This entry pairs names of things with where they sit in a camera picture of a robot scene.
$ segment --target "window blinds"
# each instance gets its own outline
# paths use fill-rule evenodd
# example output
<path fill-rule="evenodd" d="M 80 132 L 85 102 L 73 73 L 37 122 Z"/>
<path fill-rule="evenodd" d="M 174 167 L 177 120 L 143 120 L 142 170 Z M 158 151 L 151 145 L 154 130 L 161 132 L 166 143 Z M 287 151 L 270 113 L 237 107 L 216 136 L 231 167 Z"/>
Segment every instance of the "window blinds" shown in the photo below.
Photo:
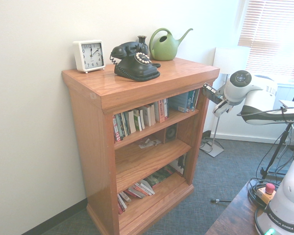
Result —
<path fill-rule="evenodd" d="M 250 0 L 239 46 L 251 48 L 247 71 L 294 79 L 294 0 Z"/>

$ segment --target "green watering can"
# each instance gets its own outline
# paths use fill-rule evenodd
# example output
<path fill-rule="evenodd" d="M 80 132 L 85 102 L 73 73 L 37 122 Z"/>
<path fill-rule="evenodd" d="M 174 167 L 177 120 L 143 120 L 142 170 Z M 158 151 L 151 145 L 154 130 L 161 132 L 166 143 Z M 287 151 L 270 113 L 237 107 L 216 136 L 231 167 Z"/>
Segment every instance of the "green watering can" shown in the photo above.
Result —
<path fill-rule="evenodd" d="M 186 33 L 181 37 L 179 40 L 173 38 L 171 32 L 166 28 L 160 28 L 156 30 L 153 35 L 151 36 L 149 42 L 150 53 L 155 60 L 166 61 L 166 60 L 173 60 L 177 53 L 177 48 L 180 45 L 181 41 L 185 38 L 186 34 L 189 31 L 193 30 L 190 28 L 186 31 Z M 160 31 L 166 31 L 168 34 L 166 36 L 160 37 L 153 45 L 153 38 L 155 35 Z"/>

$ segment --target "wooden bookshelf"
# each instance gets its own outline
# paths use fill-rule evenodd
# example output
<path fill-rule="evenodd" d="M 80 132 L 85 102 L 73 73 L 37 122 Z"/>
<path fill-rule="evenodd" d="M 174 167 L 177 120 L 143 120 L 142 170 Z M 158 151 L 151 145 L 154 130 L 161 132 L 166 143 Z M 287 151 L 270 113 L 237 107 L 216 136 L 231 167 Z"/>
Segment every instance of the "wooden bookshelf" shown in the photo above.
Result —
<path fill-rule="evenodd" d="M 117 192 L 124 191 L 190 149 L 178 139 L 143 149 L 136 143 L 121 148 L 116 151 Z"/>
<path fill-rule="evenodd" d="M 170 117 L 114 143 L 112 116 L 177 94 L 212 85 L 219 69 L 175 58 L 160 61 L 161 75 L 134 82 L 114 74 L 114 66 L 88 74 L 62 72 L 70 91 L 75 131 L 88 199 L 87 212 L 103 235 L 142 234 L 194 190 L 193 177 L 208 102 L 200 92 L 194 112 L 170 110 Z M 178 123 L 177 138 L 140 149 L 135 141 L 164 133 Z M 117 193 L 187 153 L 183 177 L 173 174 L 155 195 L 133 199 L 118 214 Z"/>

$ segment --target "gray carpet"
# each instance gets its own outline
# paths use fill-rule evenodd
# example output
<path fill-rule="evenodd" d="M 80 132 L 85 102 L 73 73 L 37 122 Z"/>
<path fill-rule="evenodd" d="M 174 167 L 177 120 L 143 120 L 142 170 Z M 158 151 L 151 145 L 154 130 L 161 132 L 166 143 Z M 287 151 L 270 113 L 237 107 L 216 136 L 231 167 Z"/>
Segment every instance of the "gray carpet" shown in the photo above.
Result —
<path fill-rule="evenodd" d="M 195 191 L 144 235 L 204 235 L 228 203 L 210 203 L 211 198 L 233 199 L 245 183 L 255 177 L 257 166 L 271 144 L 218 140 L 225 151 L 212 158 L 200 151 L 194 177 Z M 273 151 L 263 161 L 266 168 Z M 292 151 L 281 158 L 284 163 Z M 99 235 L 86 210 L 72 216 L 43 235 Z"/>

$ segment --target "rotary dial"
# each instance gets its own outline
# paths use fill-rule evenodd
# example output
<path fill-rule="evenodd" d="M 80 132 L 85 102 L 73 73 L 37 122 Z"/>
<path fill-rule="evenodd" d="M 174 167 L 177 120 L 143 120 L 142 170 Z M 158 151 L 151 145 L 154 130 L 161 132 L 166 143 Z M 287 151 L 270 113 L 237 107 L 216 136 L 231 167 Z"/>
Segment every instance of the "rotary dial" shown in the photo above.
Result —
<path fill-rule="evenodd" d="M 149 59 L 149 57 L 147 55 L 145 55 L 144 53 L 141 52 L 137 52 L 135 55 L 135 59 L 143 64 L 143 65 L 149 65 L 151 64 L 151 60 Z"/>

